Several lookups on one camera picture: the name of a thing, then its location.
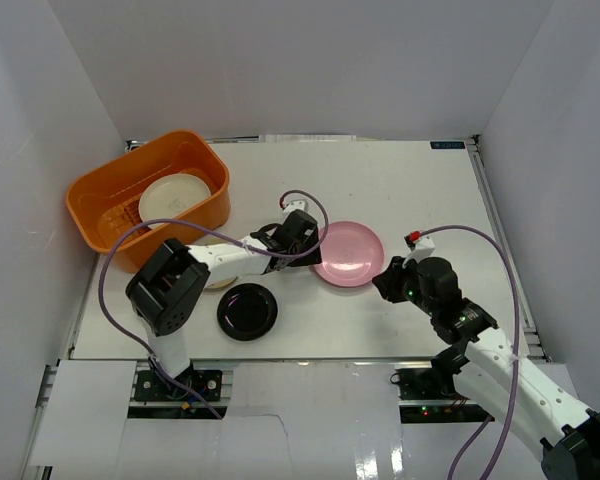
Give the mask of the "pink plastic plate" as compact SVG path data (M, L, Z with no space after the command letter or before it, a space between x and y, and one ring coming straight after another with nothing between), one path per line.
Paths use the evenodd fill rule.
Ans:
M376 233L353 221L331 223L320 250L322 262L312 267L313 272L340 288L369 284L381 273L385 260L384 247Z

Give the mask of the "black plate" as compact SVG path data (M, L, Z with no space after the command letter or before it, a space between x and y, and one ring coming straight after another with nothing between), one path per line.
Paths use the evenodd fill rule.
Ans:
M217 307L217 321L230 338L248 342L266 335L275 325L278 304L272 292L255 283L229 289Z

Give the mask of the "cream white plate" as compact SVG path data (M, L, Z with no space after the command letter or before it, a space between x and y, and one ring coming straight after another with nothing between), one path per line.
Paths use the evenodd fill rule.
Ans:
M175 218L211 196L211 190L199 177L171 174L154 181L142 193L138 213L143 222Z

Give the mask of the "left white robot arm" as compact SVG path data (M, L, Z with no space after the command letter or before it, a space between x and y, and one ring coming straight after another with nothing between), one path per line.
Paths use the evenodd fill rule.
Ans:
M284 220L240 240L185 245L165 240L127 284L125 294L143 322L152 373L168 398L185 396L193 368L181 329L204 289L231 278L266 275L322 261L317 220L300 205L284 209Z

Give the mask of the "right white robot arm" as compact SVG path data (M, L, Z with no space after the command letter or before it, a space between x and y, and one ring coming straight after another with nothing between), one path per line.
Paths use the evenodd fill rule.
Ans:
M525 444L546 478L600 479L600 411L516 354L496 320L463 296L448 261L395 257L372 283L384 300L427 314L446 343L431 360L439 396L478 404Z

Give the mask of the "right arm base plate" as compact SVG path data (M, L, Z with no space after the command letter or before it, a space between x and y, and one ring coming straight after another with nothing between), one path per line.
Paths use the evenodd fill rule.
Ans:
M398 388L403 425L481 423L488 417L473 401L455 391L444 391L430 368L398 369L390 383Z

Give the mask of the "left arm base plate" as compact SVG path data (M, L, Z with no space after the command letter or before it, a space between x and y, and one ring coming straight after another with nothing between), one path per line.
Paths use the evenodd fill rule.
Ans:
M190 370L178 382L211 403L221 399L222 379L221 370ZM159 373L150 369L137 372L131 399L142 404L180 402L190 407L200 404L196 395L164 380Z

